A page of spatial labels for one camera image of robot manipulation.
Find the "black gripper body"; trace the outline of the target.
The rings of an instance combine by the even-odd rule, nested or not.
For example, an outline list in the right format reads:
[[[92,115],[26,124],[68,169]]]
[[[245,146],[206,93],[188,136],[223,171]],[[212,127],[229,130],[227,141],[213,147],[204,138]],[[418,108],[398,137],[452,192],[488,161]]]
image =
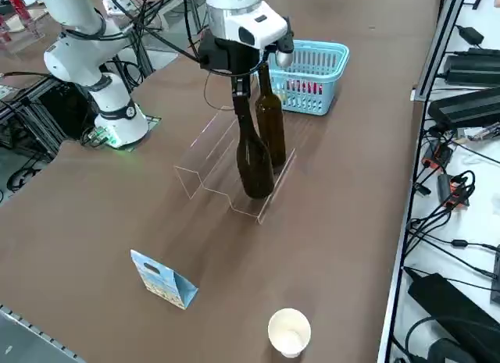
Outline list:
[[[199,64],[222,77],[243,77],[254,73],[260,64],[260,51],[236,41],[215,37],[206,30],[198,47]]]

